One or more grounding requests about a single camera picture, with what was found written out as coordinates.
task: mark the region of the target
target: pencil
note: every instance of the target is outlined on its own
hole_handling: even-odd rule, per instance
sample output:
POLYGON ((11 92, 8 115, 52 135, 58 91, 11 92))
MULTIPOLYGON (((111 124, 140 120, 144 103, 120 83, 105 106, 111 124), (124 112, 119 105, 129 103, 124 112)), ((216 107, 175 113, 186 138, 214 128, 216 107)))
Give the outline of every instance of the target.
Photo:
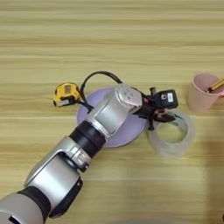
POLYGON ((211 93, 213 92, 215 89, 221 87, 222 85, 224 85, 224 79, 222 80, 217 80, 211 87, 206 89, 207 93, 211 93))

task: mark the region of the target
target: clear plastic cup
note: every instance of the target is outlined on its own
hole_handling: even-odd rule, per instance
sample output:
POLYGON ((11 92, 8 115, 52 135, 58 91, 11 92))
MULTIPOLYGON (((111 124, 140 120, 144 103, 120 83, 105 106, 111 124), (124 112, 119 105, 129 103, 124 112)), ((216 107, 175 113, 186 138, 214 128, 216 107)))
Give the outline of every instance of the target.
POLYGON ((221 96, 224 87, 219 87, 211 94, 205 90, 210 88, 217 80, 217 76, 211 73, 200 73, 194 76, 192 88, 188 96, 188 108, 196 113, 206 112, 221 96))

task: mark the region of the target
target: purple plate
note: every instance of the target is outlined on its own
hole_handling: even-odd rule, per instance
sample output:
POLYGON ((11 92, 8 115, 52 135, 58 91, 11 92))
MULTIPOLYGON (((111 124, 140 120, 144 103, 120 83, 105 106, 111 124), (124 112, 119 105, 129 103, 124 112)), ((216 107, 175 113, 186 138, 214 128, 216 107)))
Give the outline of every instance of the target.
MULTIPOLYGON (((111 89, 112 88, 109 87, 93 92, 87 97, 87 102, 95 107, 111 89)), ((77 113, 77 123, 80 124, 86 118, 87 114, 88 110, 80 105, 77 113)), ((122 127, 104 144, 104 146, 118 147, 130 143, 143 132, 145 123, 146 121, 143 118, 139 118, 137 115, 128 115, 122 127)))

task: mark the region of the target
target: yellow tape measure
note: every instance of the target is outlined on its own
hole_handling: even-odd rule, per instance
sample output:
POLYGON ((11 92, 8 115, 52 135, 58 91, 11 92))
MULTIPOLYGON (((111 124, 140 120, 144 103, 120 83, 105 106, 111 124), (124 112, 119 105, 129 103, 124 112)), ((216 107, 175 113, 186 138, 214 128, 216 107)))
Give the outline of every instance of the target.
POLYGON ((75 104, 81 98, 79 88, 75 83, 65 82, 60 84, 53 97, 54 106, 62 107, 75 104))

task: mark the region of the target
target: pink cup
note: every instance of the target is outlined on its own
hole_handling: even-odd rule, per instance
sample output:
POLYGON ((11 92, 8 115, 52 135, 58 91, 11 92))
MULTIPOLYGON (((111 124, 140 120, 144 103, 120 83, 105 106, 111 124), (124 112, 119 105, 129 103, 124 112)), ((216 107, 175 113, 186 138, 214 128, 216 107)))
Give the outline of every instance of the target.
POLYGON ((223 91, 223 87, 219 87, 211 94, 206 93, 205 90, 217 80, 219 78, 210 73, 200 73, 194 76, 188 97, 188 107, 191 111, 196 113, 205 112, 216 102, 223 91))

